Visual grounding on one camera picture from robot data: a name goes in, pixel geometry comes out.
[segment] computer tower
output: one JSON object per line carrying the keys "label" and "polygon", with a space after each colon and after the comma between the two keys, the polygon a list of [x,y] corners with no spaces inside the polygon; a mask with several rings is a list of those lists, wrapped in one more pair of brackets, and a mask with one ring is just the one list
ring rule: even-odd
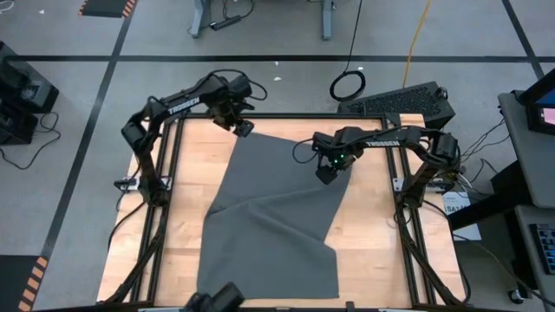
{"label": "computer tower", "polygon": [[0,99],[0,145],[30,144],[38,119]]}
{"label": "computer tower", "polygon": [[0,42],[0,97],[31,114],[49,113],[58,97],[58,89],[16,57],[14,51]]}

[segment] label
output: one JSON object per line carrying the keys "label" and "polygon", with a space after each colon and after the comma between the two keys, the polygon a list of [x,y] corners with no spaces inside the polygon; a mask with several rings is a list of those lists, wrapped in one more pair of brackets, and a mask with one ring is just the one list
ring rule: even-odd
{"label": "label", "polygon": [[182,111],[182,110],[191,108],[192,106],[194,106],[194,105],[196,105],[196,104],[199,104],[199,103],[200,103],[200,98],[194,98],[194,99],[191,99],[191,100],[189,100],[189,101],[186,101],[186,102],[183,103],[183,104],[179,104],[178,106],[169,108],[167,111],[168,111],[171,115],[173,115],[173,114],[178,113],[178,112],[180,112],[180,111]]}

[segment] black cable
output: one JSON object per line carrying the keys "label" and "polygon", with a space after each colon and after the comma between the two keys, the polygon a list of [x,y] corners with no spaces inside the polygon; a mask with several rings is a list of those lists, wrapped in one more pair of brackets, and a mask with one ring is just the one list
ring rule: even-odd
{"label": "black cable", "polygon": [[393,221],[394,221],[395,223],[397,223],[397,225],[407,225],[407,224],[410,223],[410,221],[411,221],[412,218],[413,218],[412,213],[409,213],[409,214],[408,214],[408,219],[405,221],[405,223],[404,223],[404,224],[400,224],[400,223],[399,223],[398,214],[399,214],[399,212],[402,212],[402,211],[403,211],[403,209],[400,209],[400,210],[395,211],[395,213],[393,214]]}
{"label": "black cable", "polygon": [[475,153],[479,152],[476,151],[480,148],[480,145],[487,139],[487,136],[495,129],[497,129],[498,127],[500,127],[501,125],[503,125],[505,123],[505,118],[503,118],[497,125],[493,126],[491,129],[489,129],[487,132],[485,132],[484,134],[482,134],[471,146],[468,147],[468,149],[462,154],[462,157],[464,159],[461,160],[462,163],[466,162],[470,156],[474,155]]}
{"label": "black cable", "polygon": [[480,249],[482,249],[486,254],[488,254],[489,256],[491,256],[493,258],[493,260],[495,260],[495,262],[501,267],[503,268],[503,270],[510,275],[512,278],[514,278],[514,280],[523,288],[526,289],[526,291],[528,291],[529,293],[531,293],[532,295],[536,296],[539,300],[541,300],[542,302],[545,302],[549,305],[551,305],[552,307],[555,307],[555,302],[547,299],[546,297],[542,296],[540,293],[538,293],[537,291],[535,291],[534,289],[532,289],[530,286],[528,286],[528,284],[526,284],[523,280],[521,280],[518,276],[514,275],[514,273],[512,273],[490,250],[488,250],[486,247],[482,246],[481,244],[475,243],[472,240],[466,238],[466,237],[462,237],[456,234],[453,234],[454,237],[458,237],[460,239],[463,239],[467,242],[469,242],[470,244],[473,244],[476,247],[479,247]]}
{"label": "black cable", "polygon": [[[135,172],[133,173],[133,175],[131,176],[131,178],[129,178],[127,181],[131,182],[132,180],[135,179],[135,176],[137,176],[137,173],[139,173],[140,170],[140,164],[137,165],[137,170],[135,170]],[[120,203],[121,200],[123,199],[123,197],[125,196],[125,194],[128,193],[128,189],[129,189],[129,183],[127,183],[127,185],[125,185],[125,190],[121,191],[121,195],[118,198],[118,201],[115,202],[115,210],[119,211],[120,210]]]}
{"label": "black cable", "polygon": [[[447,224],[449,225],[449,231],[451,232],[451,234],[453,234],[453,227],[451,226],[451,220],[449,220],[449,216],[438,205],[436,205],[432,202],[429,202],[426,199],[424,199],[423,203],[435,208],[447,220]],[[468,282],[467,274],[462,269],[462,266],[460,265],[459,261],[457,261],[457,264],[459,265],[459,272],[460,272],[460,275],[462,276],[462,281],[465,284],[465,288],[466,288],[466,291],[467,291],[467,296],[465,297],[465,299],[462,302],[467,304],[470,301],[470,297],[472,296],[472,289],[470,287],[470,283]]]}
{"label": "black cable", "polygon": [[[44,126],[44,118],[45,118],[46,116],[51,115],[51,114],[55,116],[54,123],[53,123],[52,126],[50,126],[50,127]],[[39,120],[39,124],[40,124],[41,127],[43,127],[43,128],[46,129],[46,130],[44,130],[44,131],[43,131],[43,130],[34,130],[34,132],[35,132],[35,133],[52,133],[52,132],[53,132],[53,133],[56,133],[56,137],[55,137],[54,139],[52,139],[52,140],[50,140],[50,141],[44,143],[41,147],[39,147],[39,149],[36,151],[35,155],[33,156],[33,158],[31,159],[31,161],[29,162],[28,165],[26,165],[26,166],[20,166],[20,165],[18,165],[17,163],[15,163],[14,161],[9,160],[9,159],[6,157],[5,151],[4,151],[2,148],[0,148],[0,153],[2,154],[2,159],[4,159],[7,163],[13,165],[15,168],[17,168],[17,169],[19,169],[19,170],[27,170],[27,169],[29,169],[29,168],[33,165],[33,163],[35,162],[36,157],[37,157],[38,154],[43,150],[44,147],[46,147],[46,146],[48,146],[48,145],[50,145],[50,144],[52,144],[52,143],[58,141],[58,140],[62,137],[62,134],[61,134],[58,130],[56,130],[56,125],[58,124],[58,121],[59,121],[59,120],[60,120],[60,115],[59,115],[58,113],[56,113],[56,112],[46,113],[46,114],[44,114],[43,116],[41,116],[41,119]]]}
{"label": "black cable", "polygon": [[[230,19],[230,17],[227,15],[227,1],[228,0],[222,0],[222,4],[224,5],[224,8],[222,9],[222,15],[224,16],[224,19],[228,20]],[[251,9],[243,16],[241,16],[241,18],[246,18],[248,17],[252,12],[254,11],[254,1],[251,0]]]}
{"label": "black cable", "polygon": [[[199,27],[199,32],[202,31],[202,30],[204,30],[204,29],[206,29],[206,28],[208,28],[208,27],[210,27],[210,24],[212,23],[212,10],[208,10],[208,14],[209,14],[209,17],[208,17],[208,24],[206,24],[206,25],[200,25],[200,27]],[[191,31],[190,31],[192,27],[193,27],[193,26],[189,26],[189,28],[187,29],[187,34],[192,35],[192,34],[191,34]]]}
{"label": "black cable", "polygon": [[114,236],[115,232],[120,227],[120,225],[123,224],[123,222],[125,222],[125,220],[131,218],[131,216],[133,216],[137,211],[139,211],[139,209],[145,204],[146,204],[146,202],[140,203],[140,205],[135,207],[135,209],[131,210],[131,212],[129,212],[125,217],[123,217],[122,220],[120,220],[120,222],[118,222],[115,225],[115,227],[112,229],[112,232],[110,233],[110,237],[108,238],[108,250],[110,250],[110,244],[112,243],[112,237]]}
{"label": "black cable", "polygon": [[487,132],[485,132],[484,134],[482,134],[471,146],[468,147],[468,149],[462,154],[463,156],[466,155],[468,153],[468,151],[473,148],[476,144],[481,144],[481,142],[483,142],[483,140],[487,137],[487,135],[489,133],[491,133],[493,130],[495,130],[497,127],[500,127],[501,125],[503,125],[505,123],[505,118],[501,119],[501,121],[493,126],[491,129],[489,129]]}
{"label": "black cable", "polygon": [[[449,229],[451,229],[451,221],[449,220],[449,216],[437,205],[434,205],[433,203],[430,203],[427,200],[424,200],[424,203],[426,203],[427,205],[430,205],[432,207],[434,207],[437,211],[439,211],[443,217],[445,217],[445,219],[447,220],[448,224],[449,224]],[[514,275],[509,269],[506,268],[506,266],[490,251],[488,250],[486,247],[482,246],[481,244],[475,243],[474,241],[466,238],[466,237],[462,237],[460,235],[454,234],[453,231],[451,231],[451,233],[453,234],[454,237],[460,238],[462,240],[465,240],[467,242],[469,242],[470,244],[473,244],[477,247],[479,247],[480,249],[482,249],[483,251],[485,251],[485,253],[487,253],[489,256],[491,256],[493,258],[493,260],[495,260],[495,262],[497,262],[501,268],[503,268],[503,270],[505,270],[506,273],[508,273],[510,276],[512,276],[514,278],[514,280],[523,288],[525,288],[528,292],[530,292],[531,294],[533,294],[534,296],[536,296],[539,300],[555,307],[555,302],[547,299],[546,297],[540,295],[538,292],[536,292],[535,290],[533,290],[530,286],[528,286],[526,283],[524,283],[524,281],[522,281],[520,278],[518,278],[516,275]]]}
{"label": "black cable", "polygon": [[298,164],[308,164],[318,155],[318,153],[314,153],[314,155],[312,155],[312,157],[310,157],[310,159],[308,159],[308,160],[299,160],[297,158],[297,156],[295,156],[295,151],[297,150],[297,147],[300,146],[301,144],[303,144],[305,142],[309,142],[309,141],[312,141],[312,139],[306,139],[306,140],[302,140],[300,142],[297,142],[297,144],[295,144],[295,146],[293,147],[293,150],[291,151],[291,154],[293,155],[293,159]]}
{"label": "black cable", "polygon": [[[356,99],[357,97],[359,97],[362,92],[364,92],[364,89],[366,88],[366,77],[364,77],[364,74],[359,71],[359,70],[351,70],[351,71],[347,71],[349,69],[349,65],[350,65],[350,59],[353,55],[353,48],[355,47],[355,40],[356,40],[356,31],[358,30],[358,21],[360,20],[361,17],[361,10],[362,10],[362,1],[360,0],[360,3],[358,4],[358,13],[356,13],[356,23],[355,23],[355,31],[353,32],[353,39],[350,43],[350,51],[349,51],[349,59],[347,60],[347,66],[345,67],[345,70],[343,71],[342,74],[340,74],[332,83],[330,86],[330,95],[331,97],[336,100],[336,101],[340,101],[340,102],[344,102],[344,101],[352,101],[354,99]],[[349,75],[356,75],[358,76],[358,78],[360,78],[361,80],[361,86],[351,95],[347,95],[347,96],[337,96],[336,95],[336,84],[343,78],[345,78],[346,76]]]}
{"label": "black cable", "polygon": [[470,183],[473,183],[478,178],[478,176],[482,172],[482,169],[484,169],[485,164],[487,164],[490,167],[490,169],[492,169],[492,171],[494,171],[496,174],[499,173],[497,170],[495,170],[495,168],[493,168],[492,164],[490,164],[489,161],[487,161],[486,159],[480,158],[480,162],[481,162],[480,169],[478,170],[474,178],[470,180]]}
{"label": "black cable", "polygon": [[494,142],[494,143],[485,144],[484,146],[480,147],[475,152],[469,154],[468,157],[472,156],[473,154],[476,154],[477,152],[481,152],[484,148],[486,148],[488,146],[494,146],[494,145],[501,144],[501,143],[505,142],[506,140],[508,140],[510,137],[511,137],[511,135],[507,135],[503,140],[500,140],[500,141],[497,141],[497,142]]}

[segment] gray floor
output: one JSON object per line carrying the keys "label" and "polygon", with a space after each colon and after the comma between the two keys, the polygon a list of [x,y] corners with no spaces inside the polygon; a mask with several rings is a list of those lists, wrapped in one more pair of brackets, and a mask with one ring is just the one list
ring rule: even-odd
{"label": "gray floor", "polygon": [[[356,55],[406,55],[425,0],[364,1]],[[336,0],[333,39],[322,42],[319,6],[301,0],[255,0],[251,16],[228,29],[206,29],[202,38],[186,34],[193,4],[181,0],[140,0],[122,55],[346,55],[356,17],[356,0]],[[0,40],[20,55],[111,55],[121,19],[77,16],[82,0],[17,0],[0,15]],[[551,0],[513,0],[513,7],[536,55],[555,55],[555,29],[549,21]],[[233,8],[247,7],[245,0]],[[221,18],[221,3],[213,18]],[[415,55],[525,56],[501,0],[438,0],[415,46]],[[62,138],[47,147],[36,163],[20,172],[0,161],[0,254],[38,255],[62,195],[85,124],[107,69],[106,62],[33,62],[61,91],[54,110]],[[344,62],[118,62],[75,185],[36,309],[92,304],[106,260],[108,234],[114,225],[118,192],[112,182],[127,170],[131,157],[119,130],[151,95],[164,96],[192,86],[216,68],[244,70],[265,85],[267,101],[253,102],[259,112],[334,112],[328,88]],[[366,95],[400,88],[404,62],[353,62],[367,76]],[[542,63],[545,72],[554,63]],[[447,125],[463,149],[501,120],[497,94],[526,88],[536,81],[529,63],[417,62],[408,85],[437,81],[449,91],[457,115]],[[349,81],[340,87],[351,90]],[[8,157],[27,162],[51,134],[37,134],[30,146],[6,147]],[[501,127],[488,139],[503,139]],[[480,158],[501,169],[515,160],[510,141],[487,148],[465,165],[478,171]],[[475,186],[487,190],[493,172],[484,170]],[[496,244],[500,222],[480,225],[484,243]],[[479,250],[458,245],[460,261],[473,287],[471,303],[483,308],[539,310],[538,301],[516,306],[506,297],[514,281]]]}

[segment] yellow cable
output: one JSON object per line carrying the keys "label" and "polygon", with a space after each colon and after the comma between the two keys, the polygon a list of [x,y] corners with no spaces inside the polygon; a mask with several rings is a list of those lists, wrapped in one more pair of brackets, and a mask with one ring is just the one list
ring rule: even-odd
{"label": "yellow cable", "polygon": [[410,44],[410,50],[408,51],[408,59],[407,59],[407,67],[405,68],[405,77],[402,79],[402,87],[405,88],[405,84],[407,83],[408,78],[408,69],[410,68],[410,58],[413,55],[413,47],[415,46],[416,39],[418,39],[418,34],[420,33],[420,29],[426,20],[426,14],[428,13],[428,9],[430,8],[430,4],[432,0],[426,1],[426,8],[424,9],[424,13],[422,13],[422,17],[420,18],[420,22],[418,23],[418,28],[416,29],[415,37],[413,38],[413,42]]}

